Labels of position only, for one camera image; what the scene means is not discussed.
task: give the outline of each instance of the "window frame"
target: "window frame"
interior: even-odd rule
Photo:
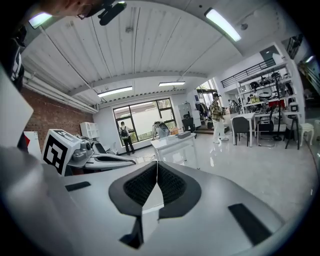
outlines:
[[[163,100],[169,100],[170,102],[170,107],[164,107],[164,108],[161,108],[159,109],[159,104],[158,104],[158,101],[163,101]],[[139,102],[139,103],[135,103],[135,104],[128,104],[128,105],[124,105],[124,106],[120,106],[120,107],[116,107],[116,108],[113,108],[113,116],[114,116],[114,120],[115,120],[115,125],[117,127],[117,131],[119,132],[119,124],[118,124],[118,121],[123,121],[123,120],[127,120],[127,119],[131,119],[131,122],[132,122],[132,130],[129,131],[130,134],[132,133],[135,133],[135,136],[136,136],[136,139],[137,141],[136,142],[132,142],[132,144],[135,144],[135,143],[138,143],[138,142],[143,142],[143,141],[146,141],[146,140],[150,140],[150,138],[145,138],[145,139],[139,139],[138,137],[138,134],[137,134],[137,131],[136,131],[136,126],[135,126],[135,122],[134,122],[134,119],[132,117],[132,112],[131,112],[131,106],[134,106],[134,105],[137,105],[137,104],[143,104],[143,103],[147,103],[147,102],[156,102],[156,108],[159,112],[159,116],[160,118],[162,119],[162,114],[161,112],[162,111],[166,111],[166,110],[171,110],[171,113],[172,113],[172,116],[173,116],[173,119],[171,120],[166,120],[164,121],[163,123],[167,124],[167,123],[170,123],[170,122],[174,122],[174,125],[177,126],[177,121],[176,121],[176,117],[175,117],[175,113],[174,113],[174,108],[172,106],[172,102],[171,102],[171,99],[168,97],[168,98],[160,98],[160,99],[154,99],[154,100],[147,100],[147,101],[143,101],[143,102]],[[128,107],[129,108],[129,112],[130,112],[130,115],[129,116],[124,116],[124,117],[120,117],[120,118],[116,118],[116,114],[115,114],[115,110],[117,109],[122,109],[122,108],[126,108]],[[121,141],[121,144],[122,146],[124,146],[124,141],[121,139],[121,137],[119,136],[119,139]]]

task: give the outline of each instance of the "red brick wall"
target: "red brick wall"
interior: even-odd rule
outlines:
[[[82,112],[27,88],[23,88],[21,94],[33,108],[33,114],[24,130],[38,132],[41,151],[49,129],[62,129],[72,135],[81,135],[80,124],[94,122],[92,114]]]

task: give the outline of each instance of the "white pants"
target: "white pants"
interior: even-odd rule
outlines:
[[[221,139],[224,139],[226,137],[226,135],[225,135],[225,126],[224,126],[222,119],[220,119],[220,121],[212,120],[212,122],[213,122],[213,127],[214,127],[213,141],[214,142],[219,141],[219,134],[220,134]]]

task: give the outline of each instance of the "white robot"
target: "white robot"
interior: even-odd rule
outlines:
[[[42,159],[55,166],[61,176],[72,175],[73,169],[93,173],[96,170],[109,171],[136,164],[123,156],[106,153],[99,143],[95,143],[93,148],[85,139],[61,129],[50,129],[45,138]]]

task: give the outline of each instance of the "white tile floor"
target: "white tile floor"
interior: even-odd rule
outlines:
[[[229,141],[213,143],[213,136],[198,134],[195,140],[200,170],[223,176],[237,183],[253,195],[267,203],[278,212],[285,221],[294,217],[311,198],[311,190],[318,186],[317,171],[309,151],[304,145],[297,150],[291,142],[285,149],[285,142],[279,141],[275,147],[259,147],[254,138],[252,147],[247,147],[247,138],[243,136],[237,146]],[[138,163],[155,159],[152,147],[136,151],[132,158]],[[182,152],[164,155],[168,162],[195,166],[193,149],[187,150],[187,161]]]

